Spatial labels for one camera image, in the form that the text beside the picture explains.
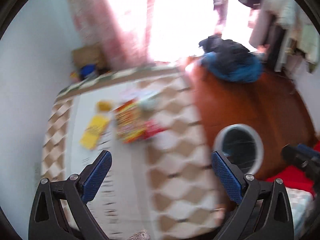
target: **white wall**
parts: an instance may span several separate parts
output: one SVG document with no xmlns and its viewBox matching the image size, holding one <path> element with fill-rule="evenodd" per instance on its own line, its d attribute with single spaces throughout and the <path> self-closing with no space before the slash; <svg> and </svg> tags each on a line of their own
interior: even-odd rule
<svg viewBox="0 0 320 240">
<path fill-rule="evenodd" d="M 298 57 L 288 60 L 289 67 L 295 66 Z M 293 70 L 292 78 L 295 80 L 296 89 L 299 92 L 312 120 L 315 132 L 320 134 L 320 63 L 311 74 L 307 71 L 308 63 L 302 60 L 297 68 Z"/>
<path fill-rule="evenodd" d="M 23 239 L 47 120 L 80 46 L 67 0 L 29 0 L 0 40 L 0 205 Z"/>
</svg>

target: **pile of clothes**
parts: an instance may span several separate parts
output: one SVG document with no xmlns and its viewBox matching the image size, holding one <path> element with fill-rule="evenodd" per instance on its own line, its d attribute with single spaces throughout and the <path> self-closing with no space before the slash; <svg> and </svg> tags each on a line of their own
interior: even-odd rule
<svg viewBox="0 0 320 240">
<path fill-rule="evenodd" d="M 223 40 L 215 34 L 200 41 L 199 46 L 205 52 L 202 66 L 220 79 L 250 83 L 257 81 L 262 73 L 260 60 L 233 40 Z"/>
</svg>

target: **table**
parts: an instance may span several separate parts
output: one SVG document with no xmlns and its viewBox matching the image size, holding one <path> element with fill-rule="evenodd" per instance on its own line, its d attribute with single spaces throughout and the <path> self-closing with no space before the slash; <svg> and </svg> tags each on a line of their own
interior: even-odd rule
<svg viewBox="0 0 320 240">
<path fill-rule="evenodd" d="M 97 101 L 119 101 L 119 93 L 138 88 L 159 90 L 150 118 L 169 129 L 153 139 L 123 144 L 111 122 L 97 149 L 79 145 Z M 142 229 L 152 239 L 186 239 L 212 231 L 224 218 L 220 182 L 211 168 L 201 119 L 191 90 L 174 67 L 130 69 L 76 84 L 57 97 L 48 122 L 42 176 L 64 180 L 103 149 L 112 167 L 88 208 L 111 239 L 127 239 Z M 69 223 L 76 226 L 67 203 Z"/>
</svg>

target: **red cloth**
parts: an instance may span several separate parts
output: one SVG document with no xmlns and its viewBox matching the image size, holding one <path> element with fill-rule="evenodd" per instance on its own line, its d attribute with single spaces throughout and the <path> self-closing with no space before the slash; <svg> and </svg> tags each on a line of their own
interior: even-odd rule
<svg viewBox="0 0 320 240">
<path fill-rule="evenodd" d="M 320 141 L 316 144 L 314 150 L 320 152 Z M 293 165 L 287 167 L 276 176 L 268 178 L 266 181 L 273 182 L 276 178 L 281 178 L 286 187 L 301 189 L 310 192 L 313 196 L 315 195 L 312 188 L 313 181 L 308 179 L 303 171 Z"/>
</svg>

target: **reddish brown floor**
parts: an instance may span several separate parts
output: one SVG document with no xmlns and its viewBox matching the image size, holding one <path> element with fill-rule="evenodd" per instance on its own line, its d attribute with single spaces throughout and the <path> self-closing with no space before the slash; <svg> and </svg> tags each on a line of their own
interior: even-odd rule
<svg viewBox="0 0 320 240">
<path fill-rule="evenodd" d="M 224 127 L 244 123 L 260 135 L 265 157 L 258 179 L 276 175 L 286 163 L 280 152 L 288 143 L 314 143 L 314 130 L 304 104 L 292 92 L 289 80 L 263 73 L 252 84 L 218 80 L 211 73 L 203 81 L 204 68 L 197 66 L 188 74 L 207 136 L 213 145 L 217 133 Z"/>
</svg>

